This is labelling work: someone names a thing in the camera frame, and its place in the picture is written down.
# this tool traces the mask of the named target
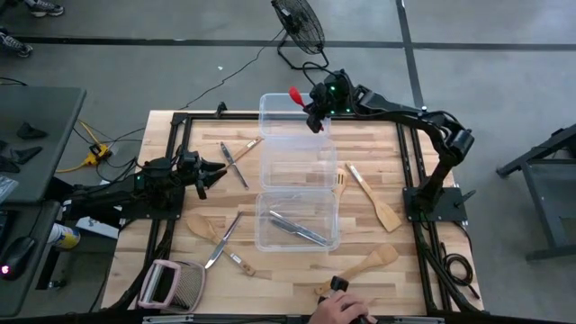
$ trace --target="white sticker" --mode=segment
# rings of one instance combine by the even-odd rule
[[[356,177],[356,180],[358,180],[358,182],[364,181],[364,180],[362,180],[362,177],[360,176],[358,171],[356,171],[356,168],[354,166],[350,166],[350,170],[352,170],[352,173],[354,174],[354,176]]]
[[[232,258],[232,260],[236,261],[237,264],[240,264],[240,262],[242,262],[242,259],[239,256],[235,255],[234,253],[232,253],[230,257]]]

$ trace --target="wooden tabletop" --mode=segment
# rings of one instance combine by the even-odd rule
[[[172,113],[150,112],[140,163],[165,155]],[[222,236],[241,209],[244,216],[228,244],[256,269],[256,274],[249,277],[229,257],[221,256],[207,272],[204,295],[195,313],[311,314],[318,300],[313,289],[332,275],[360,263],[382,243],[390,243],[398,250],[398,260],[360,274],[351,281],[348,290],[366,299],[373,315],[426,313],[414,235],[405,220],[402,205],[401,189],[405,184],[395,125],[382,121],[333,121],[332,126],[331,138],[337,146],[338,164],[344,167],[346,161],[352,161],[378,197],[400,215],[402,226],[387,233],[376,219],[368,197],[357,181],[349,176],[339,207],[341,243],[338,249],[329,253],[260,252],[254,244],[255,202],[262,191],[259,157],[263,145],[259,145],[238,161],[238,167],[250,185],[249,191],[244,189],[233,172],[207,191],[206,200],[198,199],[195,188],[187,189],[183,218],[175,227],[171,258],[205,264],[214,245],[192,234],[187,228],[186,218],[202,215]],[[257,121],[195,121],[189,149],[198,150],[201,157],[209,161],[224,162],[219,145],[221,141],[235,152],[258,135]],[[411,164],[415,166],[408,134],[407,139]],[[437,163],[437,153],[426,134],[421,133],[420,140],[426,170],[431,172]],[[413,173],[417,184],[418,176],[415,170]],[[453,184],[454,180],[449,176],[445,185]],[[473,266],[468,241],[461,230],[452,223],[438,223],[437,227],[447,252],[465,256]],[[149,220],[137,220],[122,231],[103,307],[118,301],[141,269],[149,228]],[[461,269],[454,266],[454,272],[458,273],[458,270]],[[435,301],[440,306],[437,277],[431,268],[429,272]],[[476,277],[472,285],[479,291]],[[482,301],[474,299],[467,288],[461,288],[461,291],[474,306],[482,308]]]

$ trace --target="computer mouse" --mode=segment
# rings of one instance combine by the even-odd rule
[[[36,239],[31,237],[19,237],[12,242],[0,258],[0,277],[4,280],[18,279],[26,270],[35,245]]]

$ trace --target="clear plastic container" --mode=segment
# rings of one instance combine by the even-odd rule
[[[301,226],[300,233],[313,234],[323,245],[291,233],[291,227],[279,226],[277,213],[291,224]],[[338,248],[338,207],[330,190],[312,192],[273,191],[256,198],[256,247],[264,252],[322,252]]]
[[[331,190],[336,184],[337,154],[326,138],[266,139],[260,157],[264,190]]]
[[[302,94],[305,104],[312,102],[308,94]],[[289,94],[264,94],[260,98],[260,114],[258,125],[262,137],[306,136],[311,138],[328,137],[330,134],[330,119],[324,119],[324,131],[314,134],[306,125],[308,114],[296,104]]]

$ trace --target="silverware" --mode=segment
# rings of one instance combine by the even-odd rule
[[[272,216],[274,216],[270,221],[277,226],[278,228],[280,228],[280,230],[283,230],[287,233],[293,234],[293,235],[298,235],[302,238],[308,239],[318,245],[321,245],[323,247],[328,245],[328,240],[323,238],[321,235],[306,229],[305,227],[295,224],[289,220],[287,220],[285,217],[283,217],[282,215],[280,215],[279,213],[275,212],[275,211],[270,211],[270,214]]]
[[[230,165],[233,166],[234,169],[236,170],[236,173],[240,177],[240,181],[242,181],[244,188],[246,188],[246,190],[250,189],[250,187],[246,183],[246,180],[244,180],[244,176],[242,176],[242,174],[240,173],[238,166],[236,166],[236,161],[234,160],[234,157],[232,157],[232,155],[230,154],[230,151],[228,150],[226,145],[224,145],[224,142],[220,142],[220,148],[222,149],[222,152],[224,153],[224,157],[226,157],[226,160],[228,160],[228,163],[230,163]]]
[[[208,259],[208,262],[204,266],[204,269],[208,269],[209,267],[211,267],[214,264],[214,262],[216,262],[218,257],[222,254],[224,246],[226,245],[226,243],[228,243],[228,238],[230,237],[230,234],[232,234],[232,231],[236,228],[236,225],[238,225],[241,216],[242,211],[239,211],[238,215],[236,216],[236,219],[232,222],[232,225],[230,225],[230,227],[226,231],[226,234],[224,234],[224,237],[222,238],[220,243],[218,243],[218,246],[216,246],[214,252],[212,252],[212,254],[210,255],[210,259]]]

